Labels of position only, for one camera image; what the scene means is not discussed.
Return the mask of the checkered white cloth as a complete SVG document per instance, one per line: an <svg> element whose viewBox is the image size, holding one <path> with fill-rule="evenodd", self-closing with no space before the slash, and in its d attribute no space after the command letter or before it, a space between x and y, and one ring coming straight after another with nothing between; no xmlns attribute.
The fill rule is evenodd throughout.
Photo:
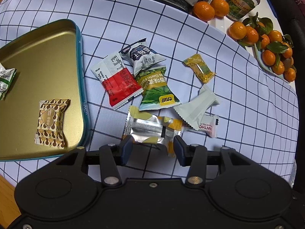
<svg viewBox="0 0 305 229"><path fill-rule="evenodd" d="M209 150L226 145L284 179L295 158L299 126L296 92L291 84L260 67L251 53L229 36L197 18L151 0L3 0L1 45L39 26L70 19L83 38L84 79L91 116L88 150L116 143L123 135L129 105L109 105L91 66L140 39L165 57L171 91L186 103L202 83L183 61L199 53L216 73L209 88L221 103L209 109L219 116L217 136L190 130L182 137Z"/></svg>

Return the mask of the gold tin tray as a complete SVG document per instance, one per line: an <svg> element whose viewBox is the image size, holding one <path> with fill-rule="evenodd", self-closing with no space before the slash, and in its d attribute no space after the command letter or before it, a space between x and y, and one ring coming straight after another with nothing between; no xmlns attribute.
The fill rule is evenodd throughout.
<svg viewBox="0 0 305 229"><path fill-rule="evenodd" d="M1 101L1 160L19 161L64 154L86 144L90 118L79 27L61 19L18 37L1 48L1 64L16 69ZM69 99L64 113L65 146L35 143L42 100Z"/></svg>

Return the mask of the light blue fruit plate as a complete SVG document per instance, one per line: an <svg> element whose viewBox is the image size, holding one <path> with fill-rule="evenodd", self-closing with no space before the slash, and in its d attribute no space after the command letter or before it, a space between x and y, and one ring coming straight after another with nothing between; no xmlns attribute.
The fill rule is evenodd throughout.
<svg viewBox="0 0 305 229"><path fill-rule="evenodd" d="M293 59L291 57L292 49L288 44L282 44L281 42L274 41L270 44L267 44L264 49L262 49L262 43L260 41L258 41L257 44L259 45L259 48L256 46L256 44L254 45L256 59L263 67L263 69L285 80L284 73L282 75L276 75L275 73L273 73L271 66L267 66L263 63L262 53L265 50L270 50L276 56L275 64L277 64L279 61L282 61L285 67L285 71L287 71L289 68L293 68L296 71L296 68L293 66Z"/></svg>

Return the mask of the white hawthorn strip packet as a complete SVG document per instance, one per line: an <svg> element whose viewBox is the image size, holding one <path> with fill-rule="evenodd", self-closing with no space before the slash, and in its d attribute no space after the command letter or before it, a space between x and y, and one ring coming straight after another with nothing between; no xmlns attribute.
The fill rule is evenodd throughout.
<svg viewBox="0 0 305 229"><path fill-rule="evenodd" d="M194 129L196 131L205 132L211 138L215 138L217 134L217 127L219 124L218 115L204 115L200 122L194 122L193 125L187 122L182 123L184 131Z"/></svg>

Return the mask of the silver yellow snack packet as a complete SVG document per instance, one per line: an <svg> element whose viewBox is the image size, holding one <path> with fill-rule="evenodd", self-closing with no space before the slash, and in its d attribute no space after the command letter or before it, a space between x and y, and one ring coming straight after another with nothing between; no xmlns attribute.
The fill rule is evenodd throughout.
<svg viewBox="0 0 305 229"><path fill-rule="evenodd" d="M124 134L133 137L137 143L160 144L166 147L169 156L174 157L174 137L182 134L182 120L156 116L130 106L125 122Z"/></svg>

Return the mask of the gold wrapped candy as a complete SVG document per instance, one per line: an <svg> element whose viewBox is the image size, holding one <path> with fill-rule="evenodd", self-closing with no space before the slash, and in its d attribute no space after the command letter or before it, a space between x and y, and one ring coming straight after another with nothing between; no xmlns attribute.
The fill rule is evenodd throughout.
<svg viewBox="0 0 305 229"><path fill-rule="evenodd" d="M194 54L182 62L190 67L204 84L207 84L215 76L215 73L209 69L200 54Z"/></svg>

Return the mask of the red white snack packet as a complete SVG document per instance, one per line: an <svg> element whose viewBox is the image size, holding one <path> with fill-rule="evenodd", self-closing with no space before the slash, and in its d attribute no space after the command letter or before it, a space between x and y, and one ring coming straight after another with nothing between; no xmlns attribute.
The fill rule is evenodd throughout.
<svg viewBox="0 0 305 229"><path fill-rule="evenodd" d="M93 65L91 71L107 91L109 104L114 110L143 92L141 85L125 66L119 52L109 54Z"/></svg>

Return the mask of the loose mandarin orange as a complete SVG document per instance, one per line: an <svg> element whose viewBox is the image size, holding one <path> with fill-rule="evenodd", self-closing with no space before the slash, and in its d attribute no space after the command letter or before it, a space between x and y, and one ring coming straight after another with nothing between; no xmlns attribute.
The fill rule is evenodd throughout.
<svg viewBox="0 0 305 229"><path fill-rule="evenodd" d="M200 1L193 6L192 13L202 21L210 21L215 16L215 10L210 3Z"/></svg>
<svg viewBox="0 0 305 229"><path fill-rule="evenodd" d="M229 35L235 39L240 40L243 39L247 34L246 26L239 21L233 22L228 29Z"/></svg>
<svg viewBox="0 0 305 229"><path fill-rule="evenodd" d="M258 32L251 26L246 26L246 35L243 39L243 42L249 45L254 45L259 40Z"/></svg>
<svg viewBox="0 0 305 229"><path fill-rule="evenodd" d="M225 0L212 0L210 5L216 17L225 17L230 11L229 4Z"/></svg>

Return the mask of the green garlic snack packet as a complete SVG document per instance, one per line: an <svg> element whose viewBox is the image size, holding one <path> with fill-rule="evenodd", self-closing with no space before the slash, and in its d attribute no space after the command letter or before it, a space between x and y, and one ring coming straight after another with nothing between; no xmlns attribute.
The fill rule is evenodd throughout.
<svg viewBox="0 0 305 229"><path fill-rule="evenodd" d="M168 87L166 78L166 65L153 67L141 71L135 80L142 87L142 100L140 111L159 110L180 105L180 100Z"/></svg>

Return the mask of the pale green snack packet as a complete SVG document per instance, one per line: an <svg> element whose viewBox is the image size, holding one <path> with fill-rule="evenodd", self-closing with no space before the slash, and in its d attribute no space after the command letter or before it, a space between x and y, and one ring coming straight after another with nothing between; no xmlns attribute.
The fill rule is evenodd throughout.
<svg viewBox="0 0 305 229"><path fill-rule="evenodd" d="M207 84L204 84L199 90L198 95L190 102L174 107L177 114L188 124L200 122L206 111L211 106L220 104L218 97L211 91Z"/></svg>

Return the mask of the green white packet in tray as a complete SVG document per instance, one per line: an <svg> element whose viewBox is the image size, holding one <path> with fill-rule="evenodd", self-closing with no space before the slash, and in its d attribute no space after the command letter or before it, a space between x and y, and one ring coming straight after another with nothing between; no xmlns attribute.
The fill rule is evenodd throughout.
<svg viewBox="0 0 305 229"><path fill-rule="evenodd" d="M0 99L4 100L17 70L15 68L6 69L0 64Z"/></svg>

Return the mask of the brown gold heart snack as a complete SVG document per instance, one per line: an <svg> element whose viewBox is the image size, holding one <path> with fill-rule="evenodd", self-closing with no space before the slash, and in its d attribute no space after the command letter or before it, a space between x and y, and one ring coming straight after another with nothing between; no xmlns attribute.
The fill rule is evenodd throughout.
<svg viewBox="0 0 305 229"><path fill-rule="evenodd" d="M64 114L70 99L51 99L39 102L39 116L35 134L35 144L50 148L64 149Z"/></svg>

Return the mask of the mandarin on plate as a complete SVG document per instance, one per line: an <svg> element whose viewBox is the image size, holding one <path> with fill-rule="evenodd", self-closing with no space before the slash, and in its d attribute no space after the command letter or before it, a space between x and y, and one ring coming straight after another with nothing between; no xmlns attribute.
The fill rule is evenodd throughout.
<svg viewBox="0 0 305 229"><path fill-rule="evenodd" d="M287 71L284 72L284 78L288 82L295 81L296 78L296 71L293 68L289 68Z"/></svg>
<svg viewBox="0 0 305 229"><path fill-rule="evenodd" d="M265 50L262 53L263 63L267 66L273 66L275 64L276 56L270 50Z"/></svg>
<svg viewBox="0 0 305 229"><path fill-rule="evenodd" d="M270 42L282 42L283 41L283 36L279 31L276 30L272 30L270 31L270 33L268 34L269 40Z"/></svg>
<svg viewBox="0 0 305 229"><path fill-rule="evenodd" d="M277 64L274 64L271 68L273 73L275 73L276 75L282 75L285 71L285 67L282 61L279 61Z"/></svg>

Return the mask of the navy white snack packet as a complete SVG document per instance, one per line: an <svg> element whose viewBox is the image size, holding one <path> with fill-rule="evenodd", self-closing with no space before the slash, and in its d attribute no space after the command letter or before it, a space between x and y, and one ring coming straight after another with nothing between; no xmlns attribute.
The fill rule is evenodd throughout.
<svg viewBox="0 0 305 229"><path fill-rule="evenodd" d="M166 60L147 45L146 38L126 46L119 51L119 54L133 66L134 76L137 76L142 70Z"/></svg>

